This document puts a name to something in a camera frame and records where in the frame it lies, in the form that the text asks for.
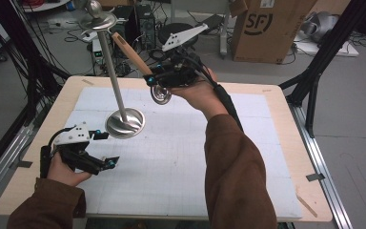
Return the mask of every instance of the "white paper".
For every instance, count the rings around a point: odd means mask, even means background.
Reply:
[[[173,96],[166,105],[153,102],[149,90],[121,90],[126,107],[146,118],[132,138],[91,141],[97,158],[120,156],[116,167],[79,187],[86,192],[88,214],[207,218],[204,196],[206,163],[203,114]],[[267,189],[279,218],[299,219],[295,195],[264,95],[231,94],[245,134],[259,148],[267,170]],[[66,126],[86,121],[105,131],[106,118],[118,110],[111,88],[85,88]]]

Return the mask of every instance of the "cardboard box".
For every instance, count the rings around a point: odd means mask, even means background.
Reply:
[[[316,0],[235,0],[231,50],[234,61],[283,62]]]
[[[134,6],[136,0],[97,0],[102,7]]]

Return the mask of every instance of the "metal pole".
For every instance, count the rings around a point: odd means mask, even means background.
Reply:
[[[109,46],[106,39],[106,31],[98,31],[100,46],[102,47],[103,54],[105,55],[106,66],[109,72],[110,80],[112,81],[112,88],[114,90],[115,99],[117,100],[118,110],[121,114],[123,122],[128,122],[126,109],[124,107],[123,98],[121,97],[120,87],[118,86],[117,76],[115,75],[114,66],[112,64],[112,56],[110,55]]]

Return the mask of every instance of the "round metal base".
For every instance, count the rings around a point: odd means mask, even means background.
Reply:
[[[151,87],[151,96],[155,103],[165,105],[171,100],[172,93],[168,89],[155,85]]]
[[[127,122],[123,122],[120,111],[115,111],[106,120],[106,131],[116,138],[138,135],[145,126],[145,116],[134,108],[126,108]]]
[[[111,12],[101,12],[97,18],[93,18],[89,14],[80,20],[79,25],[86,31],[106,31],[113,27],[117,22],[117,18]]]

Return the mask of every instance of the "wrist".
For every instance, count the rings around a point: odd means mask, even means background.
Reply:
[[[207,121],[209,121],[212,117],[216,115],[228,114],[227,109],[225,109],[224,105],[222,105],[222,103],[219,101],[217,103],[210,103],[209,106],[205,107],[204,109],[201,109],[201,112],[207,118]]]

